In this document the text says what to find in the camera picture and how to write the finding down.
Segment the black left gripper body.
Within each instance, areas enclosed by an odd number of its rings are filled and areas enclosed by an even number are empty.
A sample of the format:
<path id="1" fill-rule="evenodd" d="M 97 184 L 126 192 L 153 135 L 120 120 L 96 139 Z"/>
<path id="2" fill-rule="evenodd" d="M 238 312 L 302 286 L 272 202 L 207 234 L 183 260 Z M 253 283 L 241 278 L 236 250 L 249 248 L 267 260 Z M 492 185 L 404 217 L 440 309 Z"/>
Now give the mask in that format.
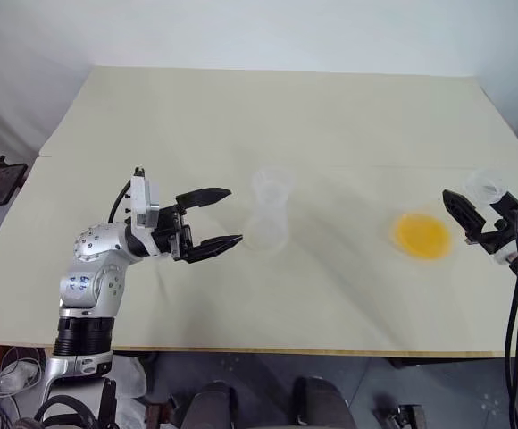
<path id="1" fill-rule="evenodd" d="M 173 260 L 189 261 L 193 240 L 183 216 L 187 210 L 180 205 L 167 206 L 159 210 L 157 225 L 152 238 L 161 254 L 169 254 Z"/>

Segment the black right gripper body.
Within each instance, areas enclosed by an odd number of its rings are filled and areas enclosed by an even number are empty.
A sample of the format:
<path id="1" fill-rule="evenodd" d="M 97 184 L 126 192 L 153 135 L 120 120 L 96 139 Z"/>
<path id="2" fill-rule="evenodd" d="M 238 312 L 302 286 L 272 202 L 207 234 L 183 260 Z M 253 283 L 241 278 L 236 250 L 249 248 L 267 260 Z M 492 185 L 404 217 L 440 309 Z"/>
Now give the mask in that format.
<path id="1" fill-rule="evenodd" d="M 501 217 L 496 220 L 494 231 L 483 232 L 483 226 L 465 233 L 469 244 L 479 244 L 488 254 L 495 255 L 507 244 L 515 241 L 518 235 L 518 205 L 505 208 L 492 208 Z"/>

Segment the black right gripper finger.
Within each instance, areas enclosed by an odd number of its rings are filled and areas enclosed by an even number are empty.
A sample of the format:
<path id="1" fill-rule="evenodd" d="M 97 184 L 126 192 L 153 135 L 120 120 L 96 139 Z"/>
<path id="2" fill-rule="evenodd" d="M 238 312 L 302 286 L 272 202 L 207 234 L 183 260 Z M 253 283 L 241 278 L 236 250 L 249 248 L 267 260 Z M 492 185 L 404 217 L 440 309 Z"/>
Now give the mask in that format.
<path id="1" fill-rule="evenodd" d="M 470 243 L 478 243 L 486 220 L 477 212 L 470 200 L 449 189 L 442 191 L 442 199 L 447 212 L 464 230 Z"/>
<path id="2" fill-rule="evenodd" d="M 498 202 L 490 205 L 504 222 L 514 224 L 518 212 L 518 199 L 506 192 Z"/>

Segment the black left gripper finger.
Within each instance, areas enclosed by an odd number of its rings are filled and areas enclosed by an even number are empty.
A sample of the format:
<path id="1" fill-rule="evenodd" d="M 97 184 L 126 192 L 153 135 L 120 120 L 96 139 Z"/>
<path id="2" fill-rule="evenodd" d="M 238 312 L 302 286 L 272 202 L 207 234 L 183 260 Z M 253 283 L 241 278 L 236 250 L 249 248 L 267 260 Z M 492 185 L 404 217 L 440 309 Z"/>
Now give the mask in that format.
<path id="1" fill-rule="evenodd" d="M 193 207 L 204 207 L 213 205 L 231 194 L 229 189 L 204 188 L 178 195 L 176 202 L 183 210 Z"/>
<path id="2" fill-rule="evenodd" d="M 229 235 L 203 240 L 198 246 L 187 246 L 181 253 L 181 259 L 193 264 L 217 257 L 237 246 L 242 239 L 242 235 Z"/>

